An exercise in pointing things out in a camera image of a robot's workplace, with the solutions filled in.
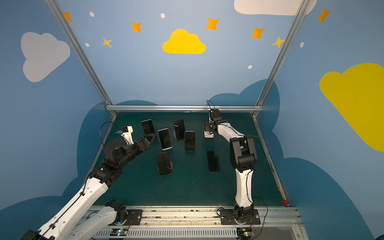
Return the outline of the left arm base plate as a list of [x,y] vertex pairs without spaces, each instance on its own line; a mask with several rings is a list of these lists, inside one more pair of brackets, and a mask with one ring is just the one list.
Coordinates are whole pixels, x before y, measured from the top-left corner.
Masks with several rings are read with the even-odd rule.
[[117,213],[116,220],[112,223],[115,226],[138,226],[141,223],[143,210],[120,210]]

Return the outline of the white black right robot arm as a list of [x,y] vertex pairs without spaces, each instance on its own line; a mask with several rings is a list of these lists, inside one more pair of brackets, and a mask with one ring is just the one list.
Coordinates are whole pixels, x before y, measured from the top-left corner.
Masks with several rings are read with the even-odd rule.
[[230,145],[230,162],[236,173],[236,196],[234,219],[243,225],[255,215],[252,200],[252,177],[258,162],[254,138],[237,131],[222,119],[218,109],[210,109],[209,120],[205,122],[205,138],[213,138],[214,133],[224,137]]

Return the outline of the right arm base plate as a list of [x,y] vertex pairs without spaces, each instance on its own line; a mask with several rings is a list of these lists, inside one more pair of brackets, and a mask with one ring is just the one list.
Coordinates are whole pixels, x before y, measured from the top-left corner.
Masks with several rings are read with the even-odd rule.
[[254,214],[250,217],[244,218],[243,220],[235,219],[234,209],[218,208],[216,214],[221,220],[222,225],[260,225],[260,215],[258,210],[254,209]]

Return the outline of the right circuit board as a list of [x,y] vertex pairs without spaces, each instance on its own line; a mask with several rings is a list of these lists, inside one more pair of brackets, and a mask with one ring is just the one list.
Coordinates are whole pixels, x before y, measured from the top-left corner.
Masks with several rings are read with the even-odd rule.
[[236,234],[237,240],[251,240],[255,236],[251,228],[237,228]]

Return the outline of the aluminium rail front frame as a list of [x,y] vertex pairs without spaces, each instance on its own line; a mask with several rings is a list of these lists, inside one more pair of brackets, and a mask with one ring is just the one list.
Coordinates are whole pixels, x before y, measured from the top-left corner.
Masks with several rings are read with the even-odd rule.
[[[100,211],[102,206],[91,207],[79,221],[82,224]],[[307,240],[296,208],[256,207],[260,215],[260,225],[222,225],[216,214],[218,206],[128,206],[126,210],[143,210],[138,226],[108,225],[89,240],[129,240],[129,239],[236,239],[237,228],[251,228],[255,236],[251,240]],[[129,229],[127,236],[110,237],[111,229]]]

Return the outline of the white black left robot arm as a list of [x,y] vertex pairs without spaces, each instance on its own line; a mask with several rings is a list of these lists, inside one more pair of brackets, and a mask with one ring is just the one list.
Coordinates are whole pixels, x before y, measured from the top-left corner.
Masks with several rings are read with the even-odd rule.
[[125,223],[126,205],[117,201],[109,202],[96,215],[79,223],[96,200],[118,180],[124,167],[149,150],[156,139],[155,134],[148,134],[134,141],[131,126],[123,127],[122,131],[120,137],[104,145],[104,160],[89,174],[79,192],[37,231],[27,231],[23,240],[89,240],[110,224]]

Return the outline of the white phone stand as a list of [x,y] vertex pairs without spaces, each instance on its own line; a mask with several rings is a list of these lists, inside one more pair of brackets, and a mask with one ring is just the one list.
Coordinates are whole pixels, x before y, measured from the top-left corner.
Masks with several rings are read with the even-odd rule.
[[209,122],[204,123],[204,136],[207,139],[211,139],[214,137],[214,132],[212,131],[212,127]]

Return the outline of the purple phone on black stand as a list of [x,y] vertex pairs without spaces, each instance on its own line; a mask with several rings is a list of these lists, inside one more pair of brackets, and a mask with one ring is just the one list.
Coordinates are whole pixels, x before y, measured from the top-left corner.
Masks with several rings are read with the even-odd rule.
[[185,151],[187,152],[195,151],[196,150],[196,132],[185,131],[184,143],[185,143]]

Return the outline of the left circuit board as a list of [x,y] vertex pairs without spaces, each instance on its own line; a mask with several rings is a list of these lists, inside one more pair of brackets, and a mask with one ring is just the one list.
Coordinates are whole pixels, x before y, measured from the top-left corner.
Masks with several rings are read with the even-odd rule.
[[111,229],[110,237],[124,237],[127,236],[129,229]]

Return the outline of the circuit board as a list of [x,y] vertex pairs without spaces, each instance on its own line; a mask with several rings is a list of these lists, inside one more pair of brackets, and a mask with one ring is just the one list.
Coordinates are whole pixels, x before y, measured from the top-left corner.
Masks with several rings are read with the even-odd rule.
[[127,236],[129,229],[111,229],[110,237],[124,237]]
[[255,236],[251,228],[237,228],[236,234],[237,240],[251,240]]

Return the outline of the horizontal aluminium back bar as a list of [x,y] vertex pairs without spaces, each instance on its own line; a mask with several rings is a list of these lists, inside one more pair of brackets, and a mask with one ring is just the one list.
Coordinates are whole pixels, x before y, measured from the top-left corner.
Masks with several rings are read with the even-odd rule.
[[220,111],[230,112],[261,112],[262,106],[157,106],[157,105],[107,105],[106,110],[108,111],[134,111],[134,112],[145,112],[145,111],[208,111],[210,109],[218,109]]

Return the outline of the white-edged phone on stand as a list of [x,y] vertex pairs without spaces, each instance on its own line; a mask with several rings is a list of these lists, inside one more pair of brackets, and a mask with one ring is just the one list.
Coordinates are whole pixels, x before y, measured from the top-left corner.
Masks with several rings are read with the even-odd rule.
[[168,128],[158,130],[158,136],[163,151],[170,150],[173,147],[170,131]]

